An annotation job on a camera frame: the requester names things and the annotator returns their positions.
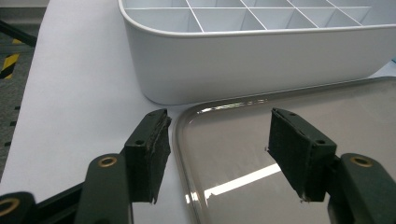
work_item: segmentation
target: transparent plastic lid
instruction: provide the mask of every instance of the transparent plastic lid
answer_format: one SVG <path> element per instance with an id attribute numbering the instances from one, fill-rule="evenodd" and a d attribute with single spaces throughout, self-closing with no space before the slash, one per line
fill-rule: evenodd
<path id="1" fill-rule="evenodd" d="M 271 109 L 297 113 L 338 156 L 379 161 L 396 178 L 396 78 L 208 103 L 179 118 L 174 153 L 196 223 L 330 223 L 329 195 L 303 203 L 266 152 Z"/>

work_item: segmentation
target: white table surface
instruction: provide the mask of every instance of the white table surface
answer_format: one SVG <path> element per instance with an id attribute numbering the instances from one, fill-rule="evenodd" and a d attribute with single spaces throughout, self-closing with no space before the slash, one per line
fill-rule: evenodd
<path id="1" fill-rule="evenodd" d="M 396 76 L 396 65 L 377 76 Z M 166 107 L 175 120 L 190 106 L 157 105 L 141 93 L 116 0 L 52 0 L 0 194 L 29 191 L 41 202 L 84 181 L 94 158 L 120 152 L 148 112 Z M 134 203 L 135 223 L 191 223 L 182 192 L 171 154 L 159 201 Z"/>

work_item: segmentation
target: tray compartment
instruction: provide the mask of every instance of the tray compartment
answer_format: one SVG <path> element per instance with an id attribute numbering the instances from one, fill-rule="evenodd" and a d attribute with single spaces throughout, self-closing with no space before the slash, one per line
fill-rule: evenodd
<path id="1" fill-rule="evenodd" d="M 317 27 L 294 8 L 252 8 L 251 11 L 268 30 Z"/>
<path id="2" fill-rule="evenodd" d="M 127 9 L 127 14 L 140 24 L 171 32 L 202 32 L 189 8 Z"/>
<path id="3" fill-rule="evenodd" d="M 392 7 L 340 7 L 340 9 L 364 26 L 396 23 L 396 11 L 392 11 Z"/>
<path id="4" fill-rule="evenodd" d="M 337 8 L 300 8 L 318 27 L 361 26 Z"/>
<path id="5" fill-rule="evenodd" d="M 134 0 L 126 1 L 127 8 L 189 7 L 186 0 Z"/>
<path id="6" fill-rule="evenodd" d="M 191 7 L 245 7 L 240 0 L 188 0 Z"/>
<path id="7" fill-rule="evenodd" d="M 293 7 L 287 0 L 242 0 L 247 7 Z"/>
<path id="8" fill-rule="evenodd" d="M 326 0 L 290 0 L 295 7 L 333 7 Z"/>
<path id="9" fill-rule="evenodd" d="M 204 32 L 264 30 L 245 8 L 194 8 Z"/>

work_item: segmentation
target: white plastic tray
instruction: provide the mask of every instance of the white plastic tray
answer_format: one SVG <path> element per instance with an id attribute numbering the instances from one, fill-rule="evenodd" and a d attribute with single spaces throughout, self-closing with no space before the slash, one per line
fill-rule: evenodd
<path id="1" fill-rule="evenodd" d="M 186 104 L 367 77 L 396 54 L 394 0 L 119 0 L 139 84 Z"/>

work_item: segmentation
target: hazard stripe tape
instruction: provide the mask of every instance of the hazard stripe tape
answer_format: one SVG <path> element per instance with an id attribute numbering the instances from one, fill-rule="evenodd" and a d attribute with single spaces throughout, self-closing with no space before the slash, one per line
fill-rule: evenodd
<path id="1" fill-rule="evenodd" d="M 13 44 L 20 44 L 21 41 L 14 39 L 12 41 Z M 0 73 L 0 79 L 3 78 L 12 78 L 12 72 L 14 71 L 15 64 L 20 57 L 20 54 L 11 54 L 8 55 L 4 61 L 3 68 Z"/>

